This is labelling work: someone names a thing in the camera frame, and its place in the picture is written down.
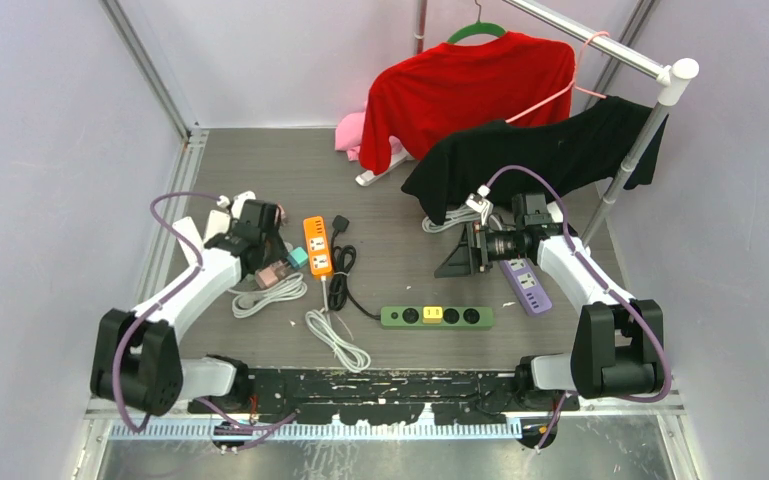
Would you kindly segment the orange power strip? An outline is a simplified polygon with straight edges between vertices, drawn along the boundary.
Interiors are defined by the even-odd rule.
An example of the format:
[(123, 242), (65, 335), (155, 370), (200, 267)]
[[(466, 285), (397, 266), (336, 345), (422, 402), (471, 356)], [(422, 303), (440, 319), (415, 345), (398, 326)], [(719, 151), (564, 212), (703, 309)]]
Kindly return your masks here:
[(303, 230), (311, 274), (314, 277), (331, 277), (334, 269), (324, 218), (322, 216), (305, 218)]

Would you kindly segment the pink hanger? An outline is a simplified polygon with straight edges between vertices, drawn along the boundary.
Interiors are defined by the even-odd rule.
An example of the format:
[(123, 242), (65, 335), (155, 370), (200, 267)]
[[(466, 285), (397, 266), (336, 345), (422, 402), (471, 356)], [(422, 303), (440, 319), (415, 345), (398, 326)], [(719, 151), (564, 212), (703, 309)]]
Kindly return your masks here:
[(522, 117), (524, 117), (526, 115), (529, 115), (529, 114), (531, 114), (531, 113), (541, 109), (542, 107), (550, 104), (551, 102), (555, 101), (556, 99), (564, 96), (566, 93), (571, 93), (573, 90), (577, 90), (579, 92), (583, 92), (583, 93), (585, 93), (585, 94), (587, 94), (587, 95), (589, 95), (591, 97), (595, 97), (595, 98), (598, 98), (598, 99), (605, 99), (606, 98), (605, 94), (602, 94), (602, 93), (599, 93), (599, 92), (595, 92), (595, 91), (592, 91), (592, 90), (588, 90), (588, 89), (583, 88), (583, 87), (581, 87), (581, 86), (579, 86), (577, 84), (578, 64), (581, 61), (582, 57), (584, 56), (585, 48), (588, 47), (595, 39), (597, 39), (599, 37), (610, 38), (611, 35), (610, 35), (610, 33), (608, 31), (604, 31), (604, 30), (597, 31), (597, 32), (593, 33), (587, 40), (584, 41), (584, 43), (582, 44), (582, 46), (579, 49), (578, 53), (576, 54), (575, 64), (574, 64), (571, 80), (570, 80), (570, 82), (564, 88), (562, 88), (561, 90), (555, 92), (554, 94), (546, 97), (545, 99), (541, 100), (540, 102), (532, 105), (531, 107), (529, 107), (529, 108), (519, 112), (518, 114), (516, 114), (516, 115), (514, 115), (512, 117), (509, 117), (508, 119), (505, 120), (505, 122), (507, 124), (512, 124), (514, 121), (516, 121), (516, 120), (518, 120), (518, 119), (520, 119), (520, 118), (522, 118)]

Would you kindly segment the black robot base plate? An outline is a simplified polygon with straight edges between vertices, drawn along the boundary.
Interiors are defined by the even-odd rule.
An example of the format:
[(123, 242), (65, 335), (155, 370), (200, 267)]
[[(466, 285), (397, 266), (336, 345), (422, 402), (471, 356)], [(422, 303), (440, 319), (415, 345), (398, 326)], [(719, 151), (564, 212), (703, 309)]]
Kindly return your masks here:
[(523, 412), (550, 416), (561, 396), (527, 389), (519, 371), (254, 368), (243, 394), (212, 401), (260, 422), (294, 415), (304, 425), (409, 425), (430, 409), (436, 425), (451, 426), (500, 423)]

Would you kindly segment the black t-shirt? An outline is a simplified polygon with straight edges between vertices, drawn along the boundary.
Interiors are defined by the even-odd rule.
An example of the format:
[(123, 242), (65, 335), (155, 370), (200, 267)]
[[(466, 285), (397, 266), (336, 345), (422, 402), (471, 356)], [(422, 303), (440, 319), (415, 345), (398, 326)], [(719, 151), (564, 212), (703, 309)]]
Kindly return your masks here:
[(435, 223), (480, 185), (508, 206), (513, 196), (542, 190), (546, 180), (565, 196), (615, 176), (652, 110), (609, 96), (561, 122), (515, 127), (502, 120), (438, 142), (401, 186)]

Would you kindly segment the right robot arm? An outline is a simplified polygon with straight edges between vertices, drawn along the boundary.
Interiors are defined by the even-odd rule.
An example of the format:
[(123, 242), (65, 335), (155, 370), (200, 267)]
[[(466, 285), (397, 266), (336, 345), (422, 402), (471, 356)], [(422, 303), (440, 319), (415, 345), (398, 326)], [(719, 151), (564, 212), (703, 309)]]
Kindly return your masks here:
[(528, 260), (555, 281), (579, 314), (570, 352), (523, 358), (523, 377), (514, 386), (522, 407), (540, 410), (555, 391), (643, 402), (668, 389), (660, 307), (635, 298), (605, 274), (557, 203), (518, 194), (514, 225), (501, 230), (489, 224), (493, 205), (485, 195), (473, 193), (465, 205), (478, 217), (464, 227), (436, 277), (470, 276), (503, 261)]

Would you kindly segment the purple power strip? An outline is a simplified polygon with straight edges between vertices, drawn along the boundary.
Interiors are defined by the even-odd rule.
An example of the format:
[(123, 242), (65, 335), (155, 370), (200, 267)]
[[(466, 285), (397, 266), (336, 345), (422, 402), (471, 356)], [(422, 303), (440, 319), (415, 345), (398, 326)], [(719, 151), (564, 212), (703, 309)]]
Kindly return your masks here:
[(539, 316), (552, 309), (552, 301), (527, 259), (500, 261), (498, 266), (527, 315)]

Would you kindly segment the green hanger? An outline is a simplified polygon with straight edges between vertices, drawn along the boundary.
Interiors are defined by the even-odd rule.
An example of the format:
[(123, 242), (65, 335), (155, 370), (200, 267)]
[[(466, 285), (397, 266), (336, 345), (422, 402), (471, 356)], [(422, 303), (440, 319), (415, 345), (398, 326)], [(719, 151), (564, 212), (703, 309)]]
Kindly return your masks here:
[(476, 20), (469, 25), (466, 25), (457, 31), (455, 31), (447, 40), (448, 44), (457, 44), (458, 42), (465, 40), (469, 37), (477, 35), (488, 35), (495, 38), (502, 37), (507, 33), (507, 30), (498, 24), (482, 21), (483, 5), (479, 0), (473, 1), (477, 8)]

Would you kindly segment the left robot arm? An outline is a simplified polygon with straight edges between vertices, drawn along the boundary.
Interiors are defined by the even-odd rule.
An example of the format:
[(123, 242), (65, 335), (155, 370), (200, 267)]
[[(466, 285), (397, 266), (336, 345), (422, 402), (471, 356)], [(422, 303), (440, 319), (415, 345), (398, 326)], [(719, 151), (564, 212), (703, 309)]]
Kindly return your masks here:
[(282, 209), (252, 192), (211, 199), (217, 207), (204, 232), (189, 217), (161, 223), (185, 252), (187, 268), (151, 298), (100, 320), (89, 387), (121, 412), (162, 416), (177, 401), (213, 398), (237, 413), (250, 403), (245, 363), (221, 355), (186, 360), (180, 343), (222, 294), (287, 255)]

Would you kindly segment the pink cloth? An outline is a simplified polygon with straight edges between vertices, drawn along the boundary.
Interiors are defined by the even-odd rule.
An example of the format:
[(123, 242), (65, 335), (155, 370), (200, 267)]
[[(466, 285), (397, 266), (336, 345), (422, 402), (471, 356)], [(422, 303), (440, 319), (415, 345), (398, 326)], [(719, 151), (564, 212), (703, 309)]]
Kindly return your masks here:
[(347, 154), (349, 161), (360, 159), (363, 126), (366, 108), (350, 113), (340, 120), (334, 132), (334, 148)]

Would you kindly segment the green power strip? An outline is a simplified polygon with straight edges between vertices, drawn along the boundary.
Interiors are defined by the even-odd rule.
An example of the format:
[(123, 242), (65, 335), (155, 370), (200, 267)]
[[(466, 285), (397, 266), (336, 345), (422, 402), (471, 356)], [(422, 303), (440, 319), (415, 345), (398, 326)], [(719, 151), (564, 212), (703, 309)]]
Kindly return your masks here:
[(478, 306), (388, 306), (380, 313), (385, 329), (486, 330), (495, 322), (490, 307)]

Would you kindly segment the yellow plug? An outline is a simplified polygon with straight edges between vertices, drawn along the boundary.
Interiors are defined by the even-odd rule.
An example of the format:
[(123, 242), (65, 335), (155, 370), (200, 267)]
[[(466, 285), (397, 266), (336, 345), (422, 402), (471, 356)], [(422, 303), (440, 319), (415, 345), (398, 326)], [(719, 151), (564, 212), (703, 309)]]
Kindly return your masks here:
[(444, 309), (442, 306), (424, 306), (422, 323), (424, 325), (439, 325), (443, 322)]

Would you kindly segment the red t-shirt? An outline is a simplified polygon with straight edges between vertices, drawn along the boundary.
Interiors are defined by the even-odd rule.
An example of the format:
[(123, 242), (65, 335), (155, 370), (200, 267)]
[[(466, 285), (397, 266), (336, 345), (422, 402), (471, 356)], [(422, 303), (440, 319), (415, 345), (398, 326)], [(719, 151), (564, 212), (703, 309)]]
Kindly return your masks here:
[(392, 138), (421, 160), (448, 135), (491, 121), (567, 119), (575, 57), (564, 42), (507, 32), (479, 45), (441, 43), (387, 68), (368, 91), (360, 165), (384, 173)]

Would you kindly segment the small white power strip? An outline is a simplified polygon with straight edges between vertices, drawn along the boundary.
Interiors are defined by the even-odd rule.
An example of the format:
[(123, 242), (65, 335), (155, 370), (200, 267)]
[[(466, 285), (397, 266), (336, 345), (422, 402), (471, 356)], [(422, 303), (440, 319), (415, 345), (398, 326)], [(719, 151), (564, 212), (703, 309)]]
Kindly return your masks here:
[(188, 265), (196, 265), (203, 250), (203, 241), (194, 220), (190, 216), (178, 219), (172, 223), (172, 229)]

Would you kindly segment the large white power strip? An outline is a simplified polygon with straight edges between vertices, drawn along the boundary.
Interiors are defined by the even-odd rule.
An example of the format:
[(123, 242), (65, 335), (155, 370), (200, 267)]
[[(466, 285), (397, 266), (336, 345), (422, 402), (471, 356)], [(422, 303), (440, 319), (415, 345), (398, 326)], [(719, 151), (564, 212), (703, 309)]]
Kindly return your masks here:
[(211, 210), (208, 214), (204, 231), (204, 244), (217, 235), (224, 235), (230, 228), (232, 217), (226, 211)]

